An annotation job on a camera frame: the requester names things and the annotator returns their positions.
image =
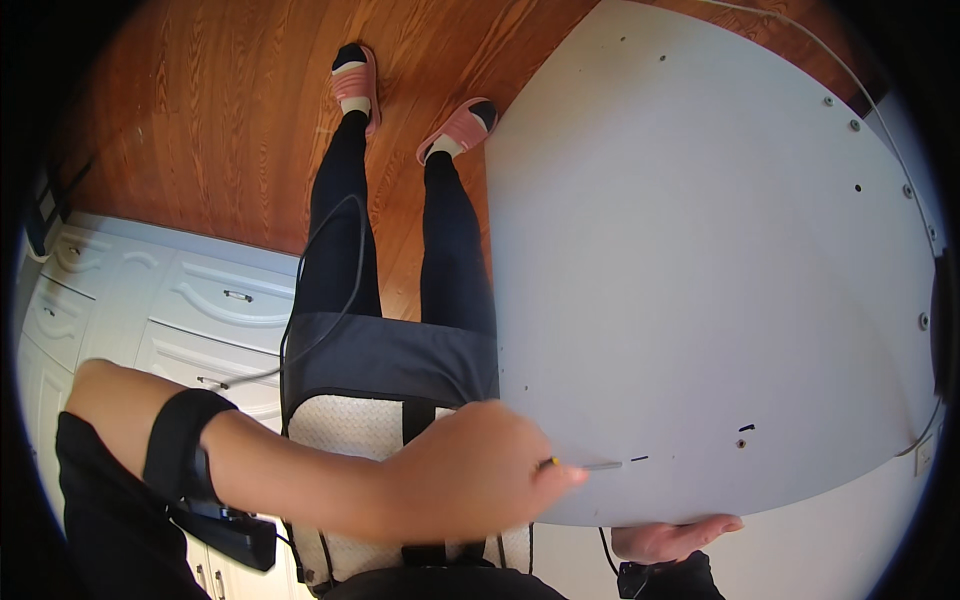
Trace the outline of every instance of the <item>drawer handle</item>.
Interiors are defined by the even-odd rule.
[[[201,383],[213,383],[219,385],[222,390],[230,389],[230,386],[223,381],[217,381],[216,379],[211,379],[210,377],[204,377],[202,375],[197,375],[197,381]]]
[[[197,579],[200,580],[200,586],[206,591],[206,578],[204,577],[204,566],[202,564],[197,565]]]
[[[253,296],[250,294],[243,294],[242,292],[234,292],[233,290],[224,290],[224,296],[227,298],[236,298],[237,300],[246,300],[247,302],[253,302]]]
[[[217,580],[217,587],[219,588],[217,600],[227,600],[227,587],[224,585],[224,574],[220,572],[220,569],[217,569],[217,572],[213,574],[213,578]]]

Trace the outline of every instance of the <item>black device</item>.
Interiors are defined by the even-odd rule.
[[[206,451],[197,446],[187,494],[170,506],[170,518],[183,531],[236,562],[269,571],[276,562],[276,526],[223,504],[213,491]]]

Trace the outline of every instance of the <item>forearm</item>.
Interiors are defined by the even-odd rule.
[[[141,481],[157,414],[183,386],[103,360],[77,370],[65,410],[85,420]],[[399,541],[382,466],[321,452],[278,436],[238,411],[214,417],[201,434],[213,489],[225,504],[281,516],[353,538]]]
[[[385,514],[389,493],[376,461],[296,444],[236,411],[214,417],[201,445],[213,488],[231,507],[360,540],[405,541]]]

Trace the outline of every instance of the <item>hand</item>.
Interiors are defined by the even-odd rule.
[[[739,516],[714,515],[699,523],[651,523],[639,527],[614,527],[613,552],[638,564],[683,561],[721,535],[743,529]]]
[[[384,526],[416,542],[483,540],[528,523],[587,480],[581,468],[538,469],[550,456],[531,420],[499,400],[471,402],[384,461]]]

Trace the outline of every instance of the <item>white cabinet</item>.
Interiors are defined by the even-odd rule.
[[[177,252],[150,318],[236,346],[278,354],[294,288],[291,276]]]
[[[63,526],[63,494],[60,492],[60,462],[56,439],[60,411],[73,386],[73,374],[50,357],[26,335],[17,349],[20,410],[33,450],[40,483],[54,516]]]
[[[42,276],[27,307],[23,332],[73,372],[92,309],[90,298]]]
[[[294,278],[161,245],[170,240],[176,246],[187,234],[167,236],[169,231],[149,226],[131,231],[144,228],[150,235],[133,239],[124,231],[112,229],[120,233],[114,235],[65,226],[43,266],[20,335],[21,411],[61,527],[57,425],[72,373],[87,358],[107,358],[185,386],[214,389],[280,430],[277,375],[226,389],[219,382],[276,368]],[[190,236],[191,249],[206,244],[228,243]],[[244,248],[237,256],[252,257],[260,266],[289,267],[290,257],[274,252]],[[279,531],[285,536],[282,526]],[[197,583],[217,600],[312,597],[297,582],[293,555],[279,540],[276,565],[267,573],[235,563],[189,535],[186,560]]]
[[[275,369],[278,365],[276,356],[149,323],[143,332],[134,365],[141,371],[187,387],[211,389],[254,419],[270,420],[280,416],[277,375],[243,385],[224,384],[234,377]]]

